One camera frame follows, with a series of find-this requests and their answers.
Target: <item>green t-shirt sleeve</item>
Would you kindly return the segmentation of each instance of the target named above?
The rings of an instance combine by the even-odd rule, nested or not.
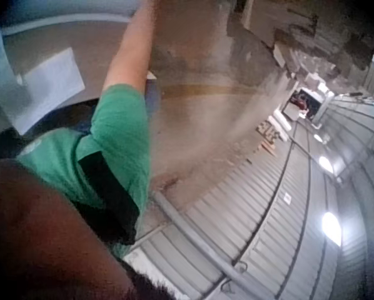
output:
[[[126,84],[109,87],[95,110],[91,135],[107,156],[145,165],[149,131],[143,95]]]

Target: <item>black strap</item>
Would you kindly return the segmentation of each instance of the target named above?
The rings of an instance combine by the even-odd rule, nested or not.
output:
[[[75,204],[76,208],[101,238],[113,241],[117,232],[116,238],[122,244],[134,244],[139,209],[133,198],[115,178],[101,152],[80,159],[79,164],[88,183],[105,202],[107,209],[96,209],[80,203]]]

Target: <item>white wall label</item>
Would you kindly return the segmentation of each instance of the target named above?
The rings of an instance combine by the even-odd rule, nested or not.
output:
[[[291,203],[291,196],[286,192],[286,193],[285,193],[285,196],[284,196],[284,198],[283,198],[283,200],[284,200],[288,205],[290,205],[290,203]]]

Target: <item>concrete floor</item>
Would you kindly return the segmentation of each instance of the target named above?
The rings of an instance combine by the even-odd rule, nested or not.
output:
[[[162,100],[151,120],[151,187],[163,188],[179,209],[256,149],[256,126],[292,93],[271,51],[239,20],[227,1],[215,0],[166,1],[159,14],[151,70]],[[63,24],[7,37],[5,46],[16,73],[72,47],[86,85],[69,101],[76,103],[99,96],[123,30]],[[143,233],[163,221],[150,204]]]

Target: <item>bare forearm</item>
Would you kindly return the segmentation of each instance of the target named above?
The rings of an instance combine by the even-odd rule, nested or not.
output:
[[[104,83],[125,83],[144,93],[154,35],[156,0],[144,0],[123,34]]]

